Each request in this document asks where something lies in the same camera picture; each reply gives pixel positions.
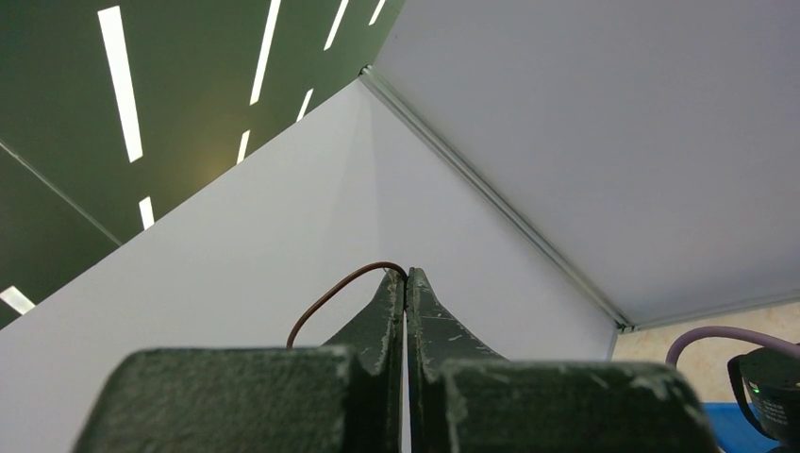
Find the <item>black device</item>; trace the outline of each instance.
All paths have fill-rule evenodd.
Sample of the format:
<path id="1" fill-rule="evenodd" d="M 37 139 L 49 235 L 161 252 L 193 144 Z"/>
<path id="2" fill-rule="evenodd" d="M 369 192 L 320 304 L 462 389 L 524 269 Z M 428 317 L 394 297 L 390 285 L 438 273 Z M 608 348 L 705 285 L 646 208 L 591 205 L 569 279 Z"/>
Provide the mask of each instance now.
<path id="1" fill-rule="evenodd" d="M 74 452 L 398 453 L 404 360 L 415 453 L 718 451 L 674 367 L 510 361 L 440 303 L 422 269 L 392 268 L 320 347 L 134 353 Z"/>
<path id="2" fill-rule="evenodd" d="M 736 402 L 753 428 L 800 451 L 800 361 L 761 347 L 731 359 L 727 370 Z"/>

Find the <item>dark green wall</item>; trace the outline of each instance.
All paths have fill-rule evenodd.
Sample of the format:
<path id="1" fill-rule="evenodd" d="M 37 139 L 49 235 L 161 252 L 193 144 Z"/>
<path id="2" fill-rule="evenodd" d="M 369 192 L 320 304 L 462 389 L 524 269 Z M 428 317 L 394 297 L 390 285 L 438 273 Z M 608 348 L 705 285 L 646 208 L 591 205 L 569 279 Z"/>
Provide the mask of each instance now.
<path id="1" fill-rule="evenodd" d="M 0 6 L 0 291 L 34 303 L 307 114 L 373 61 L 402 6 L 283 0 L 259 101 L 249 106 L 269 1 L 6 0 Z M 119 5 L 143 157 L 128 161 L 97 11 Z M 33 172 L 11 154 L 25 160 Z M 87 214 L 45 185 L 55 186 Z M 93 218 L 109 234 L 94 226 Z M 0 304 L 0 327 L 16 317 Z"/>

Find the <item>ceiling light strip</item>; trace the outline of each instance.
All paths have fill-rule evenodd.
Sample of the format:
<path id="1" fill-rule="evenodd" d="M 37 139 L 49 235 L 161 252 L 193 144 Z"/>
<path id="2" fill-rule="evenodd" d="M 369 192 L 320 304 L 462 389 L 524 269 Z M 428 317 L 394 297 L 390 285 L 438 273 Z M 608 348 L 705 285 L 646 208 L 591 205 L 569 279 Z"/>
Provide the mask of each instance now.
<path id="1" fill-rule="evenodd" d="M 370 19 L 370 25 L 374 24 L 377 21 L 377 16 L 380 15 L 380 10 L 383 9 L 383 4 L 386 3 L 386 0 L 378 0 L 377 6 L 375 7 L 375 12 L 373 13 L 373 18 Z"/>
<path id="2" fill-rule="evenodd" d="M 144 229 L 152 227 L 156 222 L 153 217 L 153 203 L 150 201 L 149 196 L 139 202 L 139 213 L 142 215 L 142 226 Z"/>
<path id="3" fill-rule="evenodd" d="M 333 44 L 333 39 L 336 38 L 336 32 L 339 30 L 339 24 L 342 23 L 342 17 L 344 17 L 344 10 L 347 9 L 347 4 L 350 0 L 342 0 L 339 3 L 339 10 L 336 11 L 336 17 L 333 19 L 333 25 L 330 27 L 330 33 L 327 35 L 327 41 L 325 41 L 325 48 L 323 50 L 327 50 L 330 48 L 331 44 Z"/>
<path id="4" fill-rule="evenodd" d="M 311 95 L 314 94 L 314 89 L 310 89 L 306 92 L 306 98 L 303 99 L 303 105 L 300 107 L 300 113 L 297 113 L 297 121 L 303 119 L 306 116 L 306 109 L 308 108 L 308 101 L 311 100 Z"/>
<path id="5" fill-rule="evenodd" d="M 120 7 L 97 11 L 97 17 L 100 19 L 100 31 L 103 33 L 103 43 L 106 45 L 106 57 L 111 70 L 111 81 L 114 84 L 114 95 L 117 98 L 117 109 L 120 111 L 127 158 L 133 162 L 142 156 L 142 138 L 139 134 L 139 117 L 136 114 L 133 82 L 130 79 L 130 67 L 127 63 Z"/>
<path id="6" fill-rule="evenodd" d="M 239 142 L 239 155 L 236 157 L 236 163 L 242 163 L 244 160 L 244 152 L 247 151 L 247 141 L 250 140 L 250 131 L 245 130 L 242 134 L 242 140 Z"/>
<path id="7" fill-rule="evenodd" d="M 277 12 L 280 9 L 280 0 L 272 0 L 267 12 L 267 25 L 264 27 L 264 40 L 261 42 L 261 51 L 258 53 L 256 66 L 256 79 L 253 80 L 253 91 L 250 93 L 250 105 L 256 104 L 261 96 L 261 85 L 264 83 L 264 73 L 267 70 L 267 59 L 270 57 L 270 48 L 273 45 Z"/>
<path id="8" fill-rule="evenodd" d="M 0 299 L 20 314 L 25 314 L 36 307 L 16 286 L 6 288 L 5 291 L 0 293 Z"/>

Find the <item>white panel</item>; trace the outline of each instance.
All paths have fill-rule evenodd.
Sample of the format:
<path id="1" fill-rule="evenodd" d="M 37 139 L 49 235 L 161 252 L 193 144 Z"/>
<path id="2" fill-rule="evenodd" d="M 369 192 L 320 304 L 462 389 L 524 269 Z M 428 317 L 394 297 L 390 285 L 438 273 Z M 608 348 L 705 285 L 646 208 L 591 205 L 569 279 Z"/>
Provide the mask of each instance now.
<path id="1" fill-rule="evenodd" d="M 604 359 L 614 329 L 492 205 L 371 98 L 382 255 L 512 359 Z"/>
<path id="2" fill-rule="evenodd" d="M 798 14 L 408 0 L 375 68 L 650 322 L 800 289 Z"/>
<path id="3" fill-rule="evenodd" d="M 358 82 L 0 330 L 0 451 L 67 451 L 108 373 L 154 346 L 280 346 L 373 260 L 425 268 L 512 358 L 598 359 L 614 328 Z M 318 311 L 319 344 L 374 272 Z"/>

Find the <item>scratch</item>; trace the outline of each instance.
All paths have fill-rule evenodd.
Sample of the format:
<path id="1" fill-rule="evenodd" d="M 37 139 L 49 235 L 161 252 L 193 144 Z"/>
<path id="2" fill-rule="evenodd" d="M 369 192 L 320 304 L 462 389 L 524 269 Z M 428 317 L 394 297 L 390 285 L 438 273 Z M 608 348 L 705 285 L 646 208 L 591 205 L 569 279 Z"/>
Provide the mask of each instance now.
<path id="1" fill-rule="evenodd" d="M 497 373 L 487 373 L 487 375 L 494 380 L 499 380 L 500 382 L 503 382 L 504 384 L 511 383 L 511 379 L 508 378 L 508 376 L 498 375 Z"/>
<path id="2" fill-rule="evenodd" d="M 605 382 L 603 379 L 601 379 L 601 378 L 600 378 L 599 376 L 597 376 L 596 374 L 594 374 L 594 373 L 589 373 L 589 377 L 590 377 L 590 378 L 592 378 L 592 380 L 593 380 L 594 382 L 597 382 L 597 385 L 599 385 L 600 387 L 603 387 L 604 389 L 608 389 L 608 388 L 609 388 L 609 386 L 608 386 L 608 383 L 607 383 L 607 382 Z"/>
<path id="3" fill-rule="evenodd" d="M 673 392 L 673 378 L 669 375 L 642 375 L 630 381 L 631 388 L 642 388 L 653 392 L 661 401 L 666 401 Z"/>

